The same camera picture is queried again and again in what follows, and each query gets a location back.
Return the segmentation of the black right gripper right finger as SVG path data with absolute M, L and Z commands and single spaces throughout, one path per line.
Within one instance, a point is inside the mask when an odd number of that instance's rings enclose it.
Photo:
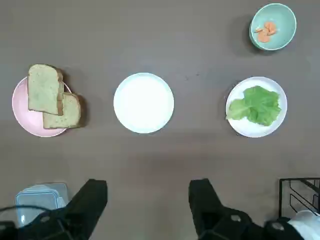
M 286 218 L 257 225 L 240 210 L 224 206 L 207 178 L 191 180 L 188 201 L 199 240 L 301 240 Z

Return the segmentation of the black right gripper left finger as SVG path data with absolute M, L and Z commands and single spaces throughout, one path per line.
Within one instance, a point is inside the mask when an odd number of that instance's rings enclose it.
M 10 210 L 36 210 L 39 214 L 30 222 L 27 215 L 23 226 L 12 220 L 0 222 L 2 240 L 88 240 L 108 202 L 108 186 L 104 180 L 89 179 L 64 207 L 50 209 L 39 204 L 16 204 L 3 207 Z

